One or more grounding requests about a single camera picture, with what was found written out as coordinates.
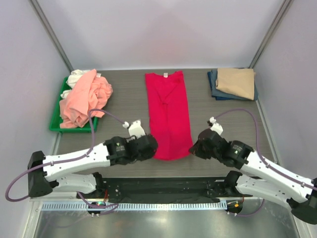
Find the green plastic bin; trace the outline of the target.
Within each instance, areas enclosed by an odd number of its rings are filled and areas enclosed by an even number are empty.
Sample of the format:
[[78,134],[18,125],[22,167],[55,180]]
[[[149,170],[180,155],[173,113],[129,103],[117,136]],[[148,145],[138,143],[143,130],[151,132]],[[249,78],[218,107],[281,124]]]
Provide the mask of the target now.
[[65,77],[62,81],[62,85],[60,88],[60,92],[57,95],[57,101],[53,110],[53,115],[51,117],[51,122],[49,125],[50,131],[54,132],[60,132],[60,133],[91,133],[91,127],[89,122],[86,123],[83,127],[76,127],[76,128],[60,128],[60,124],[63,122],[61,116],[60,116],[60,106],[59,102],[62,100],[62,97],[60,96],[64,90],[71,89],[66,81],[68,77]]

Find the magenta t shirt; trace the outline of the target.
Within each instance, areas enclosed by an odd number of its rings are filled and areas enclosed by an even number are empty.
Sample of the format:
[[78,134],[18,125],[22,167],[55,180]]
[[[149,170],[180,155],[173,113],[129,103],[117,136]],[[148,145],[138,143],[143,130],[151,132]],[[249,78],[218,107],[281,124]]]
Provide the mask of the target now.
[[154,158],[172,161],[188,156],[193,140],[183,72],[166,77],[146,73],[145,84],[149,127],[158,143]]

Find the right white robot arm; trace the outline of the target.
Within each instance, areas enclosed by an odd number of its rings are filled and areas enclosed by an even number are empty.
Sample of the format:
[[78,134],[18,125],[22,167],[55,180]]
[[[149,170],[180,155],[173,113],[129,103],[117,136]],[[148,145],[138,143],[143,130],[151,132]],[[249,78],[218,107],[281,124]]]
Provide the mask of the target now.
[[261,157],[251,146],[226,141],[216,131],[205,129],[189,152],[201,159],[217,159],[230,171],[223,184],[229,196],[251,195],[279,204],[299,220],[317,223],[317,180],[295,174]]

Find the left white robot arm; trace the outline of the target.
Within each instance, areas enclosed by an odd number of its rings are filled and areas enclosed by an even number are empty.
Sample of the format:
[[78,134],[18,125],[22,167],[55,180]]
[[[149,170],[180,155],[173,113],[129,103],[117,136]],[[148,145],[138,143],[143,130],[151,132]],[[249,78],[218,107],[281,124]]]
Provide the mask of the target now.
[[102,176],[98,173],[81,175],[80,171],[147,160],[154,156],[157,148],[156,139],[146,134],[140,138],[116,136],[92,149],[63,155],[34,152],[28,164],[28,195],[34,198],[52,192],[78,191],[100,198],[106,188]]

